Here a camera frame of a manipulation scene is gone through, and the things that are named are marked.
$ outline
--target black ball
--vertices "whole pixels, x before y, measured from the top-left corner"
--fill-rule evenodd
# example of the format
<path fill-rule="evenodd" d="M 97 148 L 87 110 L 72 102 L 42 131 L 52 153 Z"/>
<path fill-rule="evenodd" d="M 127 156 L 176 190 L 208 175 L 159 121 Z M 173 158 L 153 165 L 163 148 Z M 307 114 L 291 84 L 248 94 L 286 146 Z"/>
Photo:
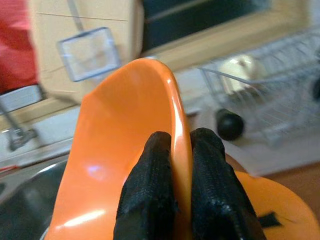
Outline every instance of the black ball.
<path fill-rule="evenodd" d="M 217 132 L 223 140 L 233 141 L 239 138 L 245 129 L 242 117 L 223 108 L 216 113 Z"/>

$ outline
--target red cloth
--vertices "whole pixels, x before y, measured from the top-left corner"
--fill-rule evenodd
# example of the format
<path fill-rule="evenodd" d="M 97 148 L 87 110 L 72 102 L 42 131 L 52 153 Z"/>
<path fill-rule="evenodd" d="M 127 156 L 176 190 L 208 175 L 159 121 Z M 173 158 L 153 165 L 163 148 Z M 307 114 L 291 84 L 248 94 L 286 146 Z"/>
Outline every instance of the red cloth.
<path fill-rule="evenodd" d="M 0 94 L 37 84 L 27 0 L 0 0 Z"/>

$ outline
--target dish rack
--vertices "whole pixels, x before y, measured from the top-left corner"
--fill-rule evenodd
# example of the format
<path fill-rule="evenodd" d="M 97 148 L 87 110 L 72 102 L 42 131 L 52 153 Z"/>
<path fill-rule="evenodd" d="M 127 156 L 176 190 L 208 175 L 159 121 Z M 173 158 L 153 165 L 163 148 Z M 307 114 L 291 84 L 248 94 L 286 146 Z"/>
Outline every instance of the dish rack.
<path fill-rule="evenodd" d="M 320 99 L 315 92 L 320 83 L 320 26 L 241 54 L 258 61 L 265 76 L 245 80 L 221 72 L 231 56 L 200 70 L 214 100 L 244 119 L 245 137 L 279 146 L 286 138 L 320 129 Z"/>

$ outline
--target orange plastic object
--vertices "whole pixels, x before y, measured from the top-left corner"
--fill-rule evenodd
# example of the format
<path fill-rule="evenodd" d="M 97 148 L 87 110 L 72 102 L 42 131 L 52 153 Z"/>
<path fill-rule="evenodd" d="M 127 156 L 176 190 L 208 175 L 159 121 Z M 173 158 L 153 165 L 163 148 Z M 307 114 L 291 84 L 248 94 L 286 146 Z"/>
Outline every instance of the orange plastic object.
<path fill-rule="evenodd" d="M 279 227 L 263 230 L 268 240 L 320 240 L 319 223 L 304 201 L 272 180 L 236 172 L 258 216 L 275 212 Z"/>
<path fill-rule="evenodd" d="M 192 152 L 189 130 L 171 71 L 138 59 L 109 76 L 82 103 L 69 160 L 46 240 L 112 240 L 122 186 L 155 131 L 172 136 L 177 214 L 175 240 L 191 240 Z M 237 176 L 258 215 L 277 213 L 282 227 L 268 240 L 319 240 L 308 206 L 284 186 L 245 173 Z"/>

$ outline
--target stainless steel sink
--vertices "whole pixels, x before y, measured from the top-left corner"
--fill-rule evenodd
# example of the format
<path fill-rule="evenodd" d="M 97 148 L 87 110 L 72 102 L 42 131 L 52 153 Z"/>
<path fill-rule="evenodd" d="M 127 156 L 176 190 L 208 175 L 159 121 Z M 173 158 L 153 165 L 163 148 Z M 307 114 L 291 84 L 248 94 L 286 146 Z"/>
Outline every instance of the stainless steel sink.
<path fill-rule="evenodd" d="M 49 227 L 68 155 L 0 177 L 0 239 L 40 240 Z"/>

